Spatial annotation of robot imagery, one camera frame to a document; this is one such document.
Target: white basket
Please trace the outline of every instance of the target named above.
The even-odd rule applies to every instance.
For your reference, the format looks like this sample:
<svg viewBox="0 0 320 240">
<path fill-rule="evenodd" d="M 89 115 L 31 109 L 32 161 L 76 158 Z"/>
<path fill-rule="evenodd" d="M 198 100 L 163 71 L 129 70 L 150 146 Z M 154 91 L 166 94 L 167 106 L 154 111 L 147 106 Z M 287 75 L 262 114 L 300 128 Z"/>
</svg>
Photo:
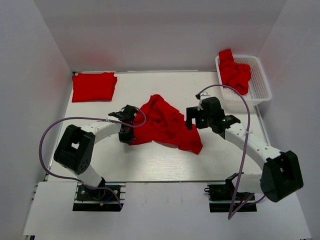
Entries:
<svg viewBox="0 0 320 240">
<path fill-rule="evenodd" d="M 259 59 L 256 56 L 249 55 L 233 55 L 234 61 L 238 64 L 249 64 L 251 68 L 251 80 L 249 81 L 249 92 L 243 95 L 250 109 L 254 106 L 269 101 L 272 98 L 270 87 L 261 66 Z M 220 70 L 220 58 L 215 58 L 216 70 L 218 73 L 219 83 L 222 84 Z M 224 98 L 224 106 L 231 111 L 245 111 L 244 103 L 241 98 L 231 89 L 221 87 L 222 96 Z"/>
</svg>

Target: laundry basket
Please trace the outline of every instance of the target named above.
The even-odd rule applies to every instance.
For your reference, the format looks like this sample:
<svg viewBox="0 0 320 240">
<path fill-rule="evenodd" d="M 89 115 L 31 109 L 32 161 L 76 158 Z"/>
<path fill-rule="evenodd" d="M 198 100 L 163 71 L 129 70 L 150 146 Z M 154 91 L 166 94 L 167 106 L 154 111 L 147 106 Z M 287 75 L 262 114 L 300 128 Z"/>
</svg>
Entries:
<svg viewBox="0 0 320 240">
<path fill-rule="evenodd" d="M 249 64 L 251 68 L 251 79 L 249 81 L 249 92 L 243 95 L 249 108 L 252 110 L 254 106 L 269 101 L 272 98 L 270 87 L 262 68 L 259 59 L 256 56 L 250 55 L 233 55 L 234 61 L 238 64 Z M 222 84 L 220 70 L 219 70 L 220 58 L 215 58 L 216 70 L 218 73 L 219 83 Z M 222 97 L 224 107 L 229 111 L 243 112 L 246 110 L 244 103 L 241 98 L 231 89 L 222 88 Z"/>
</svg>

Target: red fabric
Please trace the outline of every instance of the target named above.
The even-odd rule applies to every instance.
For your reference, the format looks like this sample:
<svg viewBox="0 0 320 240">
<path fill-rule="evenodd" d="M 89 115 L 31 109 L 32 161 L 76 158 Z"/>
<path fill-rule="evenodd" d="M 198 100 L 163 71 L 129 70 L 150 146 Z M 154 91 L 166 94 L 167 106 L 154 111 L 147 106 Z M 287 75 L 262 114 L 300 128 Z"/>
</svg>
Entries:
<svg viewBox="0 0 320 240">
<path fill-rule="evenodd" d="M 99 74 L 79 73 L 72 77 L 72 102 L 111 101 L 117 77 L 114 72 Z"/>
<path fill-rule="evenodd" d="M 152 95 L 141 110 L 146 115 L 146 123 L 134 129 L 136 139 L 131 145 L 145 144 L 153 140 L 176 145 L 180 150 L 200 153 L 203 145 L 196 126 L 193 124 L 192 130 L 188 130 L 184 121 L 185 116 L 160 95 Z M 138 113 L 133 124 L 139 125 L 143 122 L 144 116 Z"/>
<path fill-rule="evenodd" d="M 249 80 L 251 79 L 250 65 L 234 62 L 231 49 L 219 52 L 219 71 L 222 84 L 236 89 L 241 95 L 249 91 Z"/>
</svg>

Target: white wall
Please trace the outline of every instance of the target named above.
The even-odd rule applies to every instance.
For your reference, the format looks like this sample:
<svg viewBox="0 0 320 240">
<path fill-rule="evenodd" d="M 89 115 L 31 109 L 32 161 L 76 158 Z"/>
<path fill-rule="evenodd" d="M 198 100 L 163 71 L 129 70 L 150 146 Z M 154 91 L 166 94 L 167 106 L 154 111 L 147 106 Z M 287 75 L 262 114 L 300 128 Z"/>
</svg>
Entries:
<svg viewBox="0 0 320 240">
<path fill-rule="evenodd" d="M 44 171 L 38 144 L 64 112 L 71 71 L 32 0 L 0 7 L 0 233 L 20 239 Z M 45 144 L 48 160 L 56 134 Z"/>
<path fill-rule="evenodd" d="M 257 55 L 286 0 L 34 0 L 73 71 L 211 70 Z"/>
<path fill-rule="evenodd" d="M 320 239 L 320 2 L 288 0 L 258 57 L 273 95 L 260 106 L 263 121 L 271 143 L 299 157 L 297 195 L 312 239 Z"/>
</svg>

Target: white platform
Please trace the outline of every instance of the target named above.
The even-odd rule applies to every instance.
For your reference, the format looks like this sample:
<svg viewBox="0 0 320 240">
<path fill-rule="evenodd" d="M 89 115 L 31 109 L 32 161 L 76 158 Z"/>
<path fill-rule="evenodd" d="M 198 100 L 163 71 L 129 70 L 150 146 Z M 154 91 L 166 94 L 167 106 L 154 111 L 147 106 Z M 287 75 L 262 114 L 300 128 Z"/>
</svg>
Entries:
<svg viewBox="0 0 320 240">
<path fill-rule="evenodd" d="M 35 240 L 300 240 L 310 233 L 296 194 L 258 212 L 210 213 L 206 183 L 127 183 L 121 212 L 72 211 L 75 182 L 40 182 L 24 235 Z"/>
<path fill-rule="evenodd" d="M 200 90 L 219 82 L 216 72 L 117 73 L 116 76 L 118 82 L 111 102 L 72 103 L 71 93 L 65 116 L 105 118 L 108 113 L 118 111 L 127 104 L 141 107 L 153 94 L 160 94 L 185 115 L 187 107 L 198 105 L 195 95 Z M 208 89 L 207 92 L 223 99 L 218 87 Z M 234 115 L 243 124 L 247 124 L 246 114 Z M 82 126 L 88 123 L 86 120 L 64 122 L 61 133 L 70 124 Z M 264 139 L 255 112 L 251 113 L 251 130 Z M 156 142 L 128 146 L 119 142 L 118 135 L 113 135 L 95 145 L 91 164 L 108 182 L 209 182 L 224 180 L 239 171 L 242 155 L 240 149 L 223 140 L 210 128 L 200 130 L 199 134 L 203 143 L 199 155 Z M 51 170 L 56 174 L 72 176 L 55 161 L 52 162 Z M 247 157 L 244 172 L 258 174 L 261 170 Z M 50 176 L 48 181 L 63 180 Z"/>
</svg>

